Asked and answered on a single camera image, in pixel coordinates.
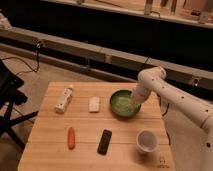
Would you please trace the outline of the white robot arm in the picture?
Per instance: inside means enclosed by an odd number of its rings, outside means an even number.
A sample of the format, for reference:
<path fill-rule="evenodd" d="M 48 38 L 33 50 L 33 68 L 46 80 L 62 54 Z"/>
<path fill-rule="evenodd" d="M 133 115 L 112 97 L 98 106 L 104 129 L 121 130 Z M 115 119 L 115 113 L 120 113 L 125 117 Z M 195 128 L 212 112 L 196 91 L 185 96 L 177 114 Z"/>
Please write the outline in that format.
<path fill-rule="evenodd" d="M 172 103 L 207 134 L 200 171 L 213 171 L 213 104 L 168 84 L 165 78 L 166 71 L 161 66 L 140 71 L 131 94 L 132 104 L 141 105 L 152 91 Z"/>

